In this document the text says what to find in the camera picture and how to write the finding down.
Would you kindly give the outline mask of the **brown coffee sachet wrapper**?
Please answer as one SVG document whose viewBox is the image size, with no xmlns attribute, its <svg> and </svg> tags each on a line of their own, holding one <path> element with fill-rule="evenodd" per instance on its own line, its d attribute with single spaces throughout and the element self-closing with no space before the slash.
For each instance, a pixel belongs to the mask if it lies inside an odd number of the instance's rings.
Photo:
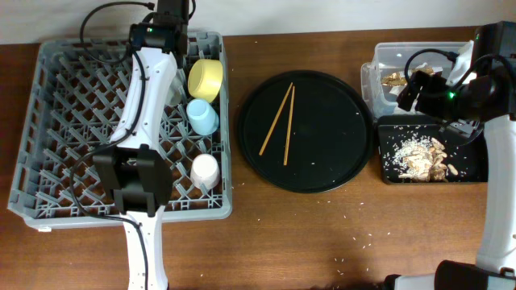
<svg viewBox="0 0 516 290">
<path fill-rule="evenodd" d="M 418 71 L 422 71 L 422 72 L 425 72 L 427 74 L 433 74 L 435 73 L 434 69 L 432 67 L 429 67 L 429 68 L 415 68 L 415 69 L 410 69 L 409 70 L 409 75 L 411 75 L 412 73 L 415 73 L 415 72 L 418 72 Z M 394 86 L 403 86 L 403 85 L 406 85 L 406 79 L 405 79 L 405 75 L 404 75 L 404 72 L 394 72 L 386 77 L 382 77 L 381 78 L 381 84 L 382 85 L 386 85 L 386 86 L 391 86 L 391 87 L 394 87 Z"/>
</svg>

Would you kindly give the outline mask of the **food scraps rice and shells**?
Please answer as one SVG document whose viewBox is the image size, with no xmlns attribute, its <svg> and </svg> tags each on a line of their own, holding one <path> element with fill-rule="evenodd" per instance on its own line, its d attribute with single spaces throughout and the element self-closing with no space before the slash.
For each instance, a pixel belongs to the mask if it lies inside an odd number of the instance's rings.
<svg viewBox="0 0 516 290">
<path fill-rule="evenodd" d="M 446 147 L 430 136 L 412 136 L 393 145 L 393 153 L 383 153 L 385 173 L 398 181 L 448 182 L 458 176 L 453 164 L 447 164 Z"/>
</svg>

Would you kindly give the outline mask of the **yellow bowl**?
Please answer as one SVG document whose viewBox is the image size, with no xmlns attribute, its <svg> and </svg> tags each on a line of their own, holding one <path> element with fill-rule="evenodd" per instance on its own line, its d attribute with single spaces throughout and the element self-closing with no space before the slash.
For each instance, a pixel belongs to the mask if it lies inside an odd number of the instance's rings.
<svg viewBox="0 0 516 290">
<path fill-rule="evenodd" d="M 188 91 L 192 97 L 213 102 L 223 83 L 223 64 L 219 60 L 200 59 L 190 69 Z"/>
</svg>

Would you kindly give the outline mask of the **light blue plastic cup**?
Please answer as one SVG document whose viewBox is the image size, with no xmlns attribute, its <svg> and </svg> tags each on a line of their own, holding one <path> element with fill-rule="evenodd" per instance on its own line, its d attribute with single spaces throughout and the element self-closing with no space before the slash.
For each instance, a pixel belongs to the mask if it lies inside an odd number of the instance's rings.
<svg viewBox="0 0 516 290">
<path fill-rule="evenodd" d="M 206 100 L 193 99 L 188 103 L 186 113 L 192 129 L 198 135 L 211 135 L 219 127 L 219 116 Z"/>
</svg>

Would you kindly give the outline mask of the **wooden chopstick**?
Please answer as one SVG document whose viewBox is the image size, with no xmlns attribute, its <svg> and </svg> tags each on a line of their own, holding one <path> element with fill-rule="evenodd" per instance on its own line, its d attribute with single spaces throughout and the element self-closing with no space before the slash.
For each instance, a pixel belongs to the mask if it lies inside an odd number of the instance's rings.
<svg viewBox="0 0 516 290">
<path fill-rule="evenodd" d="M 285 93 L 285 96 L 283 97 L 283 99 L 282 99 L 282 101 L 281 101 L 281 104 L 279 105 L 279 108 L 278 108 L 278 110 L 277 110 L 277 112 L 276 112 L 276 115 L 275 115 L 275 117 L 274 117 L 274 119 L 273 119 L 273 122 L 272 122 L 271 126 L 269 127 L 269 129 L 268 129 L 268 133 L 266 134 L 266 137 L 265 137 L 265 139 L 264 139 L 264 142 L 262 143 L 262 146 L 261 146 L 261 148 L 260 148 L 259 156 L 262 156 L 262 155 L 264 154 L 264 151 L 265 151 L 265 149 L 266 149 L 266 147 L 267 147 L 267 145 L 268 145 L 268 141 L 270 140 L 271 135 L 272 135 L 272 133 L 273 133 L 273 131 L 274 131 L 275 127 L 276 127 L 277 121 L 278 121 L 278 119 L 279 119 L 279 117 L 280 117 L 280 115 L 281 115 L 281 111 L 283 110 L 283 108 L 284 108 L 284 106 L 285 106 L 285 103 L 286 103 L 286 101 L 287 101 L 287 98 L 288 98 L 288 96 L 290 95 L 290 93 L 291 93 L 292 91 L 293 91 L 293 82 L 291 82 L 291 83 L 289 84 L 289 87 L 288 87 L 288 89 L 287 89 L 287 91 L 286 91 L 286 93 Z"/>
<path fill-rule="evenodd" d="M 293 86 L 291 99 L 290 99 L 290 105 L 289 105 L 289 118 L 288 118 L 287 132 L 286 132 L 286 139 L 285 139 L 285 153 L 284 153 L 284 161 L 283 161 L 284 166 L 287 166 L 288 159 L 289 159 L 289 145 L 290 145 L 291 129 L 292 129 L 292 121 L 293 121 L 295 91 L 296 91 L 296 88 L 295 88 L 295 86 Z"/>
</svg>

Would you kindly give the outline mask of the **pink plastic cup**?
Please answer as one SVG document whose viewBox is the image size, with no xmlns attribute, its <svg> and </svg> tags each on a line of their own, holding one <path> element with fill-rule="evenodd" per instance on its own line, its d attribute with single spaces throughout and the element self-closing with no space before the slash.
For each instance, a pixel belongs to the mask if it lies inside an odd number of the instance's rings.
<svg viewBox="0 0 516 290">
<path fill-rule="evenodd" d="M 215 188 L 220 181 L 220 170 L 217 160 L 210 154 L 201 154 L 194 158 L 190 179 L 196 188 Z"/>
</svg>

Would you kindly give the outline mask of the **grey round plate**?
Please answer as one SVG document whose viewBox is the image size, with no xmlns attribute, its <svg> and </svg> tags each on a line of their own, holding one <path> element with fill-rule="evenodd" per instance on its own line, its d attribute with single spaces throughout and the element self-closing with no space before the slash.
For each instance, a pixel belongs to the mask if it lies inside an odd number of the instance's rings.
<svg viewBox="0 0 516 290">
<path fill-rule="evenodd" d="M 180 73 L 178 73 L 173 78 L 169 86 L 167 101 L 165 102 L 167 106 L 177 106 L 181 103 L 183 97 L 185 96 L 185 83 L 186 78 Z"/>
</svg>

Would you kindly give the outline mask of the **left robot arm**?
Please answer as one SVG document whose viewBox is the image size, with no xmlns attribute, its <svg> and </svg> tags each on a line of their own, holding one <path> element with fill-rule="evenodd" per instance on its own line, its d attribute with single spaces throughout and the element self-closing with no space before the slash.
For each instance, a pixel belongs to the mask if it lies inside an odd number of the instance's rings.
<svg viewBox="0 0 516 290">
<path fill-rule="evenodd" d="M 166 289 L 162 220 L 173 189 L 169 165 L 159 153 L 160 128 L 173 81 L 188 53 L 187 27 L 194 1 L 159 1 L 129 30 L 126 55 L 132 72 L 123 114 L 107 146 L 93 162 L 114 200 L 127 239 L 130 289 Z"/>
</svg>

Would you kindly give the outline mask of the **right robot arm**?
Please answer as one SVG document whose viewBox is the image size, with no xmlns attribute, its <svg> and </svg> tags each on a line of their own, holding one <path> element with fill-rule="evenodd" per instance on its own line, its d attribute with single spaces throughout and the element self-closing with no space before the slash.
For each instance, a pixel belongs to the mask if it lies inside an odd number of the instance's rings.
<svg viewBox="0 0 516 290">
<path fill-rule="evenodd" d="M 485 228 L 474 264 L 442 261 L 431 275 L 389 275 L 382 289 L 515 287 L 515 24 L 478 27 L 469 68 L 452 82 L 405 71 L 399 108 L 445 123 L 479 122 L 489 161 Z"/>
</svg>

